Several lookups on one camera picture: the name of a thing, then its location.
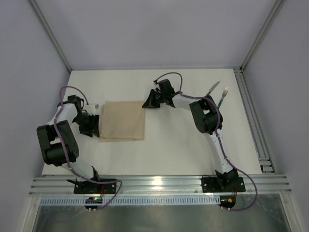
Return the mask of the beige cloth napkin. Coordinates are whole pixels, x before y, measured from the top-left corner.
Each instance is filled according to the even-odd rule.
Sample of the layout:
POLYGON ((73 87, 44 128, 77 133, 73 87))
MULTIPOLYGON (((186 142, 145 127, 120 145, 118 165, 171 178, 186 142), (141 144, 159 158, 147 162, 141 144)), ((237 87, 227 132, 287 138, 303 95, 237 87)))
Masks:
POLYGON ((142 141, 145 109, 141 101, 107 101, 102 106, 99 142, 142 141))

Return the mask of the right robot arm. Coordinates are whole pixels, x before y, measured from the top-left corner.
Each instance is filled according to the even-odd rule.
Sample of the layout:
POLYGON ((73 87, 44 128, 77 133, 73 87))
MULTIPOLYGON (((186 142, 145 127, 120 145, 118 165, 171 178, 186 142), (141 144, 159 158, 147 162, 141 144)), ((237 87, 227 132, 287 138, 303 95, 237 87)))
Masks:
POLYGON ((207 139, 215 160, 215 177, 204 175, 201 178, 203 192, 244 192, 243 178, 230 164, 222 136, 223 117, 216 110, 210 93, 218 86, 215 83, 202 99, 186 97, 181 92, 175 91, 168 79, 154 81, 155 89, 151 89, 149 97, 142 108, 155 109, 161 104, 173 108, 182 108, 191 112, 197 130, 207 139))

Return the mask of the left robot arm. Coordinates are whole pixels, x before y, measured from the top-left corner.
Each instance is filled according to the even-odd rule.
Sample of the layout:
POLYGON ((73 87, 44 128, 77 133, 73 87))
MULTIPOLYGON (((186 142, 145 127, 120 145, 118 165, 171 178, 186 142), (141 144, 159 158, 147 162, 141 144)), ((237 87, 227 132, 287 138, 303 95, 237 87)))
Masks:
POLYGON ((77 124, 80 134, 98 138, 98 108, 98 104, 89 104, 76 95, 57 105, 54 117, 36 129, 45 164, 67 169, 80 182, 99 182, 96 169, 79 158, 78 143, 71 129, 72 124, 77 124))

